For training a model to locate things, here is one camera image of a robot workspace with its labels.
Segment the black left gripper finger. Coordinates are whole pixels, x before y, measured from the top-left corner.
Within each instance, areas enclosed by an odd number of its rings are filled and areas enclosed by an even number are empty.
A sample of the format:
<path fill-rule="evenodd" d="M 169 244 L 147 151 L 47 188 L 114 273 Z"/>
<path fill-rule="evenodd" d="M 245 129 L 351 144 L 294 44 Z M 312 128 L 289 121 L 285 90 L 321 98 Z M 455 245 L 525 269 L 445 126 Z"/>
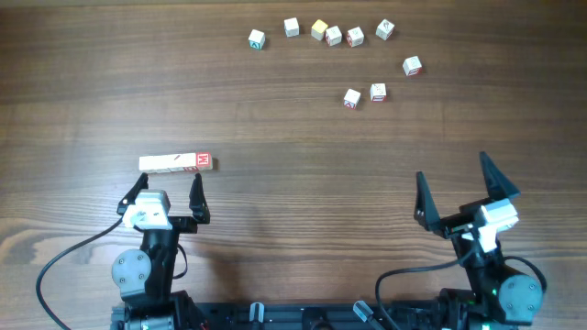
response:
<path fill-rule="evenodd" d="M 134 186 L 127 192 L 127 194 L 120 200 L 117 205 L 116 213 L 118 215 L 123 215 L 127 208 L 134 204 L 138 194 L 143 189 L 148 189 L 149 184 L 149 175 L 146 172 L 143 172 L 139 177 Z"/>
<path fill-rule="evenodd" d="M 199 172 L 194 175 L 189 193 L 189 208 L 198 224 L 207 225 L 210 223 L 210 210 L 205 199 L 203 178 Z"/>

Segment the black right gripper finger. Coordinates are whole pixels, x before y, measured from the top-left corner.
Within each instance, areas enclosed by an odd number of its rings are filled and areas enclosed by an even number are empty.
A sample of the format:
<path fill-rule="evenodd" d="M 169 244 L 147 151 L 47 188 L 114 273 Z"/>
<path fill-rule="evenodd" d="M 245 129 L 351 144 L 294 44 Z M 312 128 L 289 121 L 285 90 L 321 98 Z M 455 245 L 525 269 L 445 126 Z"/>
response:
<path fill-rule="evenodd" d="M 416 173 L 416 198 L 414 219 L 426 231 L 435 232 L 440 228 L 440 216 L 432 193 L 422 171 Z"/>
<path fill-rule="evenodd" d="M 516 198 L 521 194 L 519 189 L 499 170 L 485 151 L 480 153 L 480 163 L 486 190 L 492 200 Z"/>

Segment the green soccer ball block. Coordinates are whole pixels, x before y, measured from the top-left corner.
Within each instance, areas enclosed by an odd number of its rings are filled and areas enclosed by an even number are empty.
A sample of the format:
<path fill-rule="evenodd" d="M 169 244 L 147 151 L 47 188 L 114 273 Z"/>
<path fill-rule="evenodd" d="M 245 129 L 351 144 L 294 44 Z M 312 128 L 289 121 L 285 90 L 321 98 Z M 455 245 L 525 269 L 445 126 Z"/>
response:
<path fill-rule="evenodd" d="M 141 172 L 152 173 L 157 169 L 157 162 L 152 156 L 143 156 L 138 159 L 138 169 Z"/>

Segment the letter B wooden block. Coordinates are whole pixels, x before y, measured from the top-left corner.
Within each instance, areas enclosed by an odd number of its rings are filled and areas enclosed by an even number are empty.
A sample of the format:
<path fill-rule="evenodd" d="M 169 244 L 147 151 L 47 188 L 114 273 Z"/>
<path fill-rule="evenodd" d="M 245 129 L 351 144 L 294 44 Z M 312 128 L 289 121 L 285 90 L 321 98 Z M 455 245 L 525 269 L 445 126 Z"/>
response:
<path fill-rule="evenodd" d="M 171 155 L 167 164 L 169 172 L 183 171 L 183 154 Z"/>

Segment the blue top spiral block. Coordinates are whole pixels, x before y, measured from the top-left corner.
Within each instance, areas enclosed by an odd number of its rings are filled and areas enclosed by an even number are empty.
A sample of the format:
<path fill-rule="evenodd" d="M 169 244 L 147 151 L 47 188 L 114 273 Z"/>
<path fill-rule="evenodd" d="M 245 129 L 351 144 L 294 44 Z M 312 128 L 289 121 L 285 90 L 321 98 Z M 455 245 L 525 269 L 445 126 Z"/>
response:
<path fill-rule="evenodd" d="M 195 153 L 184 153 L 179 158 L 184 171 L 198 171 Z"/>

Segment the red top wooden block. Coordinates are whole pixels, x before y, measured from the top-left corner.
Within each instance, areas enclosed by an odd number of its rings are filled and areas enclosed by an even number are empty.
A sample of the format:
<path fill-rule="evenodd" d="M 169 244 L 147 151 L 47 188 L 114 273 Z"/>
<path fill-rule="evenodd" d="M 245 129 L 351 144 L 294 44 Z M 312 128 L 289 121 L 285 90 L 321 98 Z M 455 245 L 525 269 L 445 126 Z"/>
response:
<path fill-rule="evenodd" d="M 210 152 L 195 153 L 196 168 L 199 171 L 209 171 L 214 167 L 214 160 Z"/>

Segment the red letter A block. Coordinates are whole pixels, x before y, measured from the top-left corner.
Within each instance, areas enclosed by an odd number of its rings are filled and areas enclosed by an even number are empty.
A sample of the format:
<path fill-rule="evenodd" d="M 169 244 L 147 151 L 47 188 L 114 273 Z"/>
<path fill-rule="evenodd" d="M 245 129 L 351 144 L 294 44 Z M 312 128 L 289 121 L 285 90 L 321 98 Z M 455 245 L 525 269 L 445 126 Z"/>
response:
<path fill-rule="evenodd" d="M 356 109 L 360 100 L 360 92 L 348 89 L 344 98 L 343 105 L 350 109 Z"/>

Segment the red letter M block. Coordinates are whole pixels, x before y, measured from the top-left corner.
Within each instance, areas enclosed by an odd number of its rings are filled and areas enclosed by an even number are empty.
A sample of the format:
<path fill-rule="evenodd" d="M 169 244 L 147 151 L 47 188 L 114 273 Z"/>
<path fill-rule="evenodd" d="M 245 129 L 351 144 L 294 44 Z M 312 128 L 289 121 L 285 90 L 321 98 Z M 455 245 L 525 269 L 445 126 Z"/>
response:
<path fill-rule="evenodd" d="M 170 172 L 170 157 L 168 155 L 152 157 L 152 171 L 157 173 Z"/>

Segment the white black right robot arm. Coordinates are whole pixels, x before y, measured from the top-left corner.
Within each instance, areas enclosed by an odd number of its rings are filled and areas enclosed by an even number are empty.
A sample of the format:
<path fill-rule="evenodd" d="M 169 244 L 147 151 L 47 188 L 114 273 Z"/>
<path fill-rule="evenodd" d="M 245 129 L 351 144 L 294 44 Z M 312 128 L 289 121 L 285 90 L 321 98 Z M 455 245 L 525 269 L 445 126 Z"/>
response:
<path fill-rule="evenodd" d="M 543 303 L 547 281 L 530 265 L 534 276 L 506 264 L 522 258 L 503 255 L 498 235 L 518 221 L 512 200 L 519 189 L 498 169 L 488 154 L 480 153 L 487 197 L 467 203 L 442 218 L 426 176 L 416 174 L 414 219 L 425 230 L 451 241 L 457 264 L 466 271 L 471 288 L 444 289 L 437 298 L 437 326 L 445 329 L 516 329 L 529 326 Z"/>

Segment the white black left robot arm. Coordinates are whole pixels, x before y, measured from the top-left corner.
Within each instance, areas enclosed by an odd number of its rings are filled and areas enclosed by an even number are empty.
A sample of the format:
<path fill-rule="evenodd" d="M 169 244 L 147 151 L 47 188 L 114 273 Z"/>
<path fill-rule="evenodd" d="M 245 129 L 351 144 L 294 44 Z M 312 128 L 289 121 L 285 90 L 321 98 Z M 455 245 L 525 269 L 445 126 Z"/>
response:
<path fill-rule="evenodd" d="M 210 223 L 202 176 L 194 175 L 186 216 L 170 216 L 171 203 L 164 190 L 151 190 L 149 175 L 142 173 L 121 199 L 116 212 L 127 228 L 142 235 L 140 247 L 116 257 L 112 279 L 119 288 L 121 306 L 112 309 L 112 330 L 195 329 L 209 327 L 203 312 L 186 291 L 172 291 L 172 282 L 187 271 L 176 274 L 175 261 L 184 254 L 181 234 L 195 234 L 199 225 Z"/>

